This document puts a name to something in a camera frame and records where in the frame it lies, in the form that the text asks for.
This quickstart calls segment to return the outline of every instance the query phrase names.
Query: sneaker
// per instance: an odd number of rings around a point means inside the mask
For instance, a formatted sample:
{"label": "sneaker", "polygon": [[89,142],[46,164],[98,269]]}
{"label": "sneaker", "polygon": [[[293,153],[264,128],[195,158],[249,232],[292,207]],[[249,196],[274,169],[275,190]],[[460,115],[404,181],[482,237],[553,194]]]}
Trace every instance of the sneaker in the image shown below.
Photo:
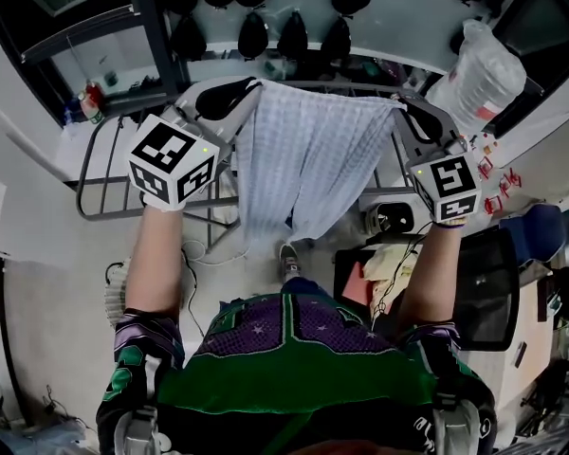
{"label": "sneaker", "polygon": [[283,284],[292,278],[300,277],[302,275],[297,251],[295,251],[295,248],[292,245],[287,243],[283,244],[281,246],[279,258],[281,264],[281,282]]}

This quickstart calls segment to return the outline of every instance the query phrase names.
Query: light blue cloth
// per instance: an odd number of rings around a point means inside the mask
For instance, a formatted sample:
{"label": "light blue cloth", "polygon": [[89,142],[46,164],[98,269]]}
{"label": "light blue cloth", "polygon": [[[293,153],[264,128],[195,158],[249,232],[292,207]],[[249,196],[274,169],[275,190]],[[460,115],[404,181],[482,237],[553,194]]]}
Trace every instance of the light blue cloth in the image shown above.
{"label": "light blue cloth", "polygon": [[262,83],[236,141],[246,239],[317,239],[358,199],[390,146],[392,111],[404,105]]}

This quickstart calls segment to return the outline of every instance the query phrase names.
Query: red object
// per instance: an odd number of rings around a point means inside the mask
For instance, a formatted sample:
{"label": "red object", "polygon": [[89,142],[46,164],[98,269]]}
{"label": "red object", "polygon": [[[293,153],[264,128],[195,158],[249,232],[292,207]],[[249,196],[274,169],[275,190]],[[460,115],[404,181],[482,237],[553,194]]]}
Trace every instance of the red object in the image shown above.
{"label": "red object", "polygon": [[362,277],[362,265],[359,262],[354,263],[352,273],[350,273],[341,295],[362,305],[369,306],[371,304],[373,289],[371,282],[367,282]]}
{"label": "red object", "polygon": [[485,212],[487,214],[492,215],[495,212],[502,210],[503,208],[504,206],[502,205],[502,199],[500,199],[499,195],[485,199]]}
{"label": "red object", "polygon": [[485,119],[486,121],[491,121],[492,119],[494,119],[495,117],[498,116],[498,112],[495,112],[493,110],[490,110],[484,106],[481,106],[478,111],[476,112],[476,116],[478,118],[482,118]]}
{"label": "red object", "polygon": [[512,183],[510,182],[510,179],[508,178],[508,176],[506,174],[504,174],[504,176],[502,177],[502,180],[500,180],[500,192],[505,195],[506,199],[509,199],[510,196],[508,195],[508,189],[510,189],[510,187],[512,187]]}
{"label": "red object", "polygon": [[478,164],[479,172],[485,177],[489,178],[489,173],[493,170],[493,164],[486,156]]}
{"label": "red object", "polygon": [[512,184],[513,186],[516,187],[523,186],[523,181],[521,180],[521,176],[518,175],[517,173],[514,173],[512,168],[510,168],[510,172],[508,173],[508,175],[505,175],[505,177],[510,181],[510,184]]}
{"label": "red object", "polygon": [[102,110],[105,105],[105,97],[103,96],[101,87],[96,82],[89,81],[86,83],[84,91],[86,92],[86,96],[88,96],[88,98],[90,98],[95,104],[97,104],[97,107]]}

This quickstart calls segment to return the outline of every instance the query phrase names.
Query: bottle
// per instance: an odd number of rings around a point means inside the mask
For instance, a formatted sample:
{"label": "bottle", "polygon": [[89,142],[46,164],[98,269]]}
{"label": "bottle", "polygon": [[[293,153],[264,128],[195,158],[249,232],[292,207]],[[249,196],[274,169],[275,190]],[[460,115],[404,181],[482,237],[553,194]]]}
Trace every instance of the bottle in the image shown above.
{"label": "bottle", "polygon": [[96,82],[87,81],[86,87],[84,88],[84,92],[86,93],[86,96],[88,98],[90,98],[92,101],[95,102],[95,104],[97,104],[97,107],[100,110],[103,109],[103,105],[105,104],[105,97],[103,96],[103,91],[101,90],[101,87]]}
{"label": "bottle", "polygon": [[73,140],[79,132],[79,123],[74,121],[72,117],[72,112],[69,109],[69,106],[65,107],[65,126],[64,126],[64,134],[70,140]]}
{"label": "bottle", "polygon": [[93,124],[99,123],[103,119],[103,113],[99,109],[99,106],[91,100],[84,91],[78,95],[78,100],[80,101],[80,106],[83,110],[84,115]]}
{"label": "bottle", "polygon": [[471,137],[523,92],[526,73],[486,24],[466,20],[464,36],[457,64],[426,98],[450,114],[461,135]]}

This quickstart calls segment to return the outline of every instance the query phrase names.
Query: white plastic bag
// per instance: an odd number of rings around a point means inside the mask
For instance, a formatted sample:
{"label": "white plastic bag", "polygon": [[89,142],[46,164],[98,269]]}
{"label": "white plastic bag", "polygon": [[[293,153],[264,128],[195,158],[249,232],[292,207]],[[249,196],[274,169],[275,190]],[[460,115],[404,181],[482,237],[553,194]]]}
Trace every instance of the white plastic bag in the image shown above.
{"label": "white plastic bag", "polygon": [[464,37],[457,64],[427,99],[450,114],[462,135],[471,136],[523,92],[526,72],[482,22],[466,20]]}

